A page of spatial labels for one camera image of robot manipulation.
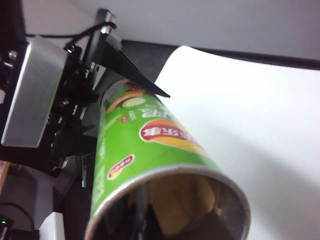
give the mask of white backdrop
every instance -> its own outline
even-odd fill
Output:
[[[98,8],[125,40],[320,60],[319,0],[23,0],[27,31],[77,33]]]
[[[320,72],[178,48],[161,98],[245,192],[249,240],[320,239]]]

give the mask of wooden surface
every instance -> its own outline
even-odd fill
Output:
[[[0,194],[4,187],[10,162],[0,160]]]

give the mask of screw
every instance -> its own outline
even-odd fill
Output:
[[[75,46],[68,44],[66,50],[68,51],[68,53],[73,53],[75,51]]]
[[[61,169],[64,169],[67,166],[68,160],[64,160]]]
[[[12,64],[10,64],[10,63],[8,63],[8,62],[3,62],[3,64],[5,65],[5,66],[7,66],[7,67],[9,67],[9,68],[12,68],[13,67],[13,65]]]
[[[96,68],[96,64],[94,62],[91,63],[90,72],[92,73]]]
[[[10,51],[8,55],[9,55],[9,59],[15,61],[17,59],[18,53],[16,51]]]
[[[62,101],[62,103],[64,104],[64,105],[68,105],[70,102],[68,101],[68,99],[63,99],[63,101]]]

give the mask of white ceiling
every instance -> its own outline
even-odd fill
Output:
[[[318,0],[26,0],[27,30],[73,33],[98,8],[122,39],[320,60]]]

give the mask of green chip can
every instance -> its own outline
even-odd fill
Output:
[[[124,79],[102,98],[85,239],[122,239],[122,216],[138,204],[139,186],[163,239],[247,238],[242,190],[154,94]]]

